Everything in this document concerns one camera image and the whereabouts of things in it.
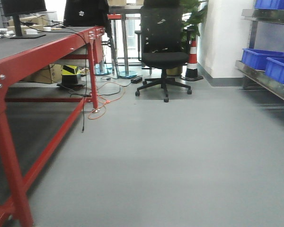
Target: black tabletop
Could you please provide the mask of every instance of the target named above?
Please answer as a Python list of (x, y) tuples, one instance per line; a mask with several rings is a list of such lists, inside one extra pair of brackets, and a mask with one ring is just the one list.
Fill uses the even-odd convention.
[(71, 33), (83, 31), (87, 29), (87, 27), (70, 27), (70, 29), (52, 30), (52, 32), (46, 32), (46, 36), (36, 39), (2, 38), (0, 39), (0, 59), (67, 37), (71, 35)]

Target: potted plant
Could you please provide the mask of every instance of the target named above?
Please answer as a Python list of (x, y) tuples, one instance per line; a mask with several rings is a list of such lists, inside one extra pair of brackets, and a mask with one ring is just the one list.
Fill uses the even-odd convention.
[[(204, 16), (207, 12), (207, 5), (202, 9), (201, 3), (208, 2), (208, 0), (180, 0), (180, 5), (184, 8), (182, 18), (182, 48), (185, 52), (189, 52), (188, 40), (196, 39), (200, 35), (198, 25), (203, 22)], [(178, 76), (182, 73), (182, 66), (175, 69), (167, 70), (167, 74), (171, 76)]]

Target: red metal workbench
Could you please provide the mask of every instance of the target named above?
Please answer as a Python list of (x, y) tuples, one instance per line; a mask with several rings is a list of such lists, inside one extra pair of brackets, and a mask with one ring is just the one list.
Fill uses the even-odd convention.
[[(46, 36), (38, 39), (0, 39), (0, 157), (11, 194), (7, 201), (0, 205), (0, 226), (11, 215), (14, 219), (20, 221), (22, 227), (33, 226), (33, 218), (26, 192), (82, 111), (84, 104), (92, 102), (93, 107), (98, 108), (93, 65), (99, 63), (103, 58), (101, 36), (104, 34), (104, 29), (100, 26), (88, 28), (73, 27), (72, 29), (78, 31), (77, 35), (68, 33), (70, 31), (68, 29), (63, 29), (61, 31), (65, 33), (48, 33)], [(71, 54), (83, 46), (87, 48), (87, 55)], [(32, 164), (30, 170), (25, 176), (22, 176), (5, 113), (5, 96), (9, 86), (61, 58), (88, 59), (91, 97), (41, 100), (47, 102), (78, 102), (78, 105), (49, 142), (37, 161)]]

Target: cardboard box on shelf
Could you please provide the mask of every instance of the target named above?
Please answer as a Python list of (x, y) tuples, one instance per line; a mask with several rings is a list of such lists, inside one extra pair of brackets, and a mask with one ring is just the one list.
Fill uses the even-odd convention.
[[(38, 29), (38, 30), (43, 30), (43, 25), (32, 25), (30, 27), (21, 25), (22, 34), (26, 35), (25, 30), (26, 29), (31, 29), (31, 28), (35, 28), (35, 29)], [(14, 31), (14, 33), (15, 33), (15, 27), (14, 26), (8, 26), (7, 29), (8, 29), (8, 31)]]
[(110, 6), (126, 6), (126, 0), (108, 0)]
[[(45, 15), (22, 17), (22, 18), (20, 18), (20, 21), (32, 22), (35, 25), (43, 25), (43, 26), (48, 25), (47, 17)], [(14, 26), (14, 20), (13, 19), (9, 20), (9, 26)]]
[(50, 64), (22, 81), (52, 84), (62, 80), (62, 65)]
[(144, 0), (136, 0), (136, 5), (142, 6), (144, 3)]

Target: traffic cone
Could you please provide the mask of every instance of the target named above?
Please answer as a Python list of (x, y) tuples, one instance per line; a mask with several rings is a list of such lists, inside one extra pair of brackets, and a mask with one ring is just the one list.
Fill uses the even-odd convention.
[(186, 74), (185, 74), (185, 76), (182, 76), (181, 79), (188, 80), (188, 81), (197, 81), (197, 80), (200, 80), (200, 79), (204, 79), (203, 76), (198, 75), (197, 46), (196, 46), (195, 39), (193, 39), (192, 42), (191, 42)]

